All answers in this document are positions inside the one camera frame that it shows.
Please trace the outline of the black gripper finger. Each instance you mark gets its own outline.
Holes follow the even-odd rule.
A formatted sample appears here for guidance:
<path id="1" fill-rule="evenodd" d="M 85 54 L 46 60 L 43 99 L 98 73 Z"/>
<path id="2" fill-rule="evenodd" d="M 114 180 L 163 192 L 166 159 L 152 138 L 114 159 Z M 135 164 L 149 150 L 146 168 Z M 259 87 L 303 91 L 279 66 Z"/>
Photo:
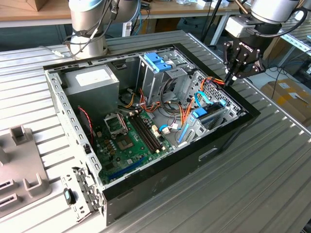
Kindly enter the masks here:
<path id="1" fill-rule="evenodd" d="M 258 52 L 240 52 L 238 59 L 240 62 L 234 77 L 234 82 L 237 79 L 243 79 L 255 74 L 260 74 L 266 70 Z"/>
<path id="2" fill-rule="evenodd" d="M 226 66 L 225 85 L 232 85 L 237 72 L 241 52 L 240 46 L 234 41 L 226 41 L 223 44 L 223 64 Z"/>

